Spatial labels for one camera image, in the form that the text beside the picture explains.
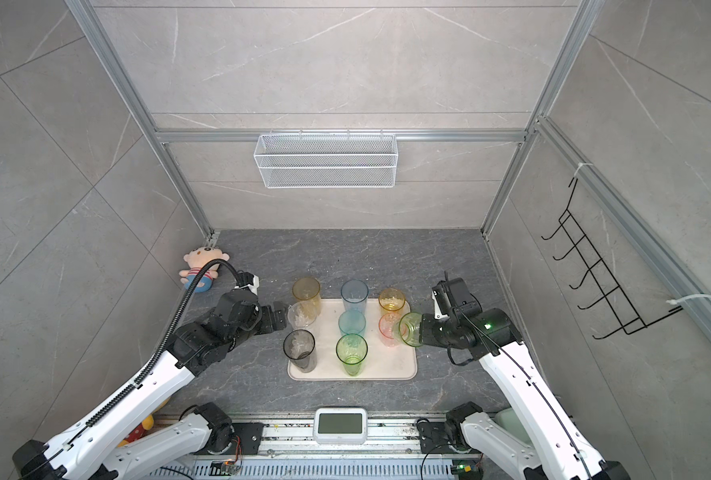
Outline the short green glass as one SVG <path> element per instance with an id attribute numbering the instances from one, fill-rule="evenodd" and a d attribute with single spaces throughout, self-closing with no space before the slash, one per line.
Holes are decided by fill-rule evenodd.
<path id="1" fill-rule="evenodd" d="M 413 348 L 421 347 L 421 322 L 423 316 L 417 312 L 409 312 L 397 323 L 397 339 L 401 340 L 405 345 Z"/>

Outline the clear transparent glass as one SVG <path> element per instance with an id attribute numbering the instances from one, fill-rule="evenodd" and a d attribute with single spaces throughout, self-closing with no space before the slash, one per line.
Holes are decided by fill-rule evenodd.
<path id="1" fill-rule="evenodd" d="M 319 306 L 311 301 L 299 301 L 287 310 L 287 319 L 294 329 L 305 329 L 311 326 L 320 314 Z"/>

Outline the dark grey smoked glass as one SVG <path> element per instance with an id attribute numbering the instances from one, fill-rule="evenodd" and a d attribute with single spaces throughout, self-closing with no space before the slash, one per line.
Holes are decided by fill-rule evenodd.
<path id="1" fill-rule="evenodd" d="M 317 366 L 314 335 L 304 329 L 290 332 L 283 341 L 283 353 L 300 372 L 309 373 Z"/>

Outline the short yellow glass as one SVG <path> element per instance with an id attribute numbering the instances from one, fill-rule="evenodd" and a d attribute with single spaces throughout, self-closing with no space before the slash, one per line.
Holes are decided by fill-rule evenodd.
<path id="1" fill-rule="evenodd" d="M 397 313 L 405 308 L 405 303 L 405 294 L 397 288 L 385 288 L 379 293 L 379 306 L 384 312 Z"/>

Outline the pink glass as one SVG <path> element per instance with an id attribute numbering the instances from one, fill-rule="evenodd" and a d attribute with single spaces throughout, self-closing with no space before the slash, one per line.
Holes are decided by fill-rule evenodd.
<path id="1" fill-rule="evenodd" d="M 389 312 L 379 319 L 379 339 L 383 345 L 393 348 L 401 344 L 401 336 L 395 334 L 395 327 L 401 321 L 401 314 L 397 312 Z"/>

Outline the tall amber yellow glass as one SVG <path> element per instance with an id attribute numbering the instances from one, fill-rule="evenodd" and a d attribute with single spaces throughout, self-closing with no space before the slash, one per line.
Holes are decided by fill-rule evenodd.
<path id="1" fill-rule="evenodd" d="M 317 318 L 321 312 L 320 283 L 314 277 L 303 277 L 292 286 L 292 295 L 301 311 L 309 318 Z"/>

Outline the beige plastic tray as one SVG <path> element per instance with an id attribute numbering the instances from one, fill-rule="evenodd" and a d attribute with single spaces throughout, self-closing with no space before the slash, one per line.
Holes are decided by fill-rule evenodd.
<path id="1" fill-rule="evenodd" d="M 379 320 L 385 312 L 379 306 L 379 300 L 367 300 L 365 320 L 367 328 L 363 337 L 369 346 L 367 357 L 361 362 L 357 376 L 349 375 L 344 364 L 338 359 L 335 346 L 340 338 L 338 318 L 344 312 L 341 299 L 321 300 L 322 311 L 317 320 L 307 327 L 315 337 L 316 366 L 311 372 L 302 372 L 290 360 L 287 361 L 287 374 L 296 381 L 403 381 L 417 375 L 417 354 L 415 348 L 401 345 L 388 346 L 381 340 Z"/>

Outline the teal glass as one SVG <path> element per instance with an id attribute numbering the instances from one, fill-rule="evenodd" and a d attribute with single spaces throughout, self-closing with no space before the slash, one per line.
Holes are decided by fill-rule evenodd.
<path id="1" fill-rule="evenodd" d="M 337 325 L 341 336 L 363 336 L 365 329 L 367 329 L 367 318 L 365 318 L 365 314 L 359 310 L 345 310 L 345 312 L 339 316 Z"/>

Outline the blue glass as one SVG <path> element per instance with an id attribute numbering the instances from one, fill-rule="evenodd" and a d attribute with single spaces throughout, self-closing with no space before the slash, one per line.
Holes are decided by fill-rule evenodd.
<path id="1" fill-rule="evenodd" d="M 340 288 L 340 296 L 346 311 L 365 314 L 367 300 L 369 300 L 369 286 L 363 280 L 351 279 L 344 282 Z"/>

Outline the tall green glass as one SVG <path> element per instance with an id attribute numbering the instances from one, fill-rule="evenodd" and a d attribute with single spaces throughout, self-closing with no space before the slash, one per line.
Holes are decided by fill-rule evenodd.
<path id="1" fill-rule="evenodd" d="M 359 334 L 346 334 L 337 341 L 335 353 L 344 371 L 355 377 L 363 370 L 363 362 L 369 354 L 369 344 Z"/>

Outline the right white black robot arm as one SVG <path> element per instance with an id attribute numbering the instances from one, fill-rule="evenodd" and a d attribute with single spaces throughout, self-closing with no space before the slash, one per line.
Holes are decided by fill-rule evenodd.
<path id="1" fill-rule="evenodd" d="M 477 450 L 513 479 L 627 479 L 581 434 L 533 363 L 521 332 L 503 310 L 484 310 L 465 280 L 433 286 L 433 313 L 421 317 L 419 342 L 446 352 L 467 350 L 499 386 L 519 425 L 518 436 L 477 404 L 449 412 L 445 431 L 453 446 Z"/>

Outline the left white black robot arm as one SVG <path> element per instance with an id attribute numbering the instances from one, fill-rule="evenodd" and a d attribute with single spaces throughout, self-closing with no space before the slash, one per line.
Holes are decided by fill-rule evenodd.
<path id="1" fill-rule="evenodd" d="M 22 479 L 135 479 L 183 455 L 221 454 L 236 443 L 230 417 L 212 402 L 137 442 L 123 439 L 178 390 L 253 336 L 285 330 L 287 305 L 262 305 L 250 288 L 165 335 L 153 358 L 111 398 L 47 442 L 29 440 L 12 456 Z"/>

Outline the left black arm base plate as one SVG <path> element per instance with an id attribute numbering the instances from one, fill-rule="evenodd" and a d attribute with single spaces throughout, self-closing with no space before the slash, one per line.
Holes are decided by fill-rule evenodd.
<path id="1" fill-rule="evenodd" d="M 259 452 L 264 425 L 258 422 L 237 423 L 217 428 L 204 450 L 211 455 L 256 455 Z"/>

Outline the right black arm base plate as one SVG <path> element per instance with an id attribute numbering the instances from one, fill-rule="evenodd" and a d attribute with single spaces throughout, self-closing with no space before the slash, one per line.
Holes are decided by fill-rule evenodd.
<path id="1" fill-rule="evenodd" d="M 422 454 L 451 453 L 449 436 L 447 436 L 443 422 L 432 422 L 427 418 L 419 418 L 415 421 L 415 428 L 419 434 Z"/>

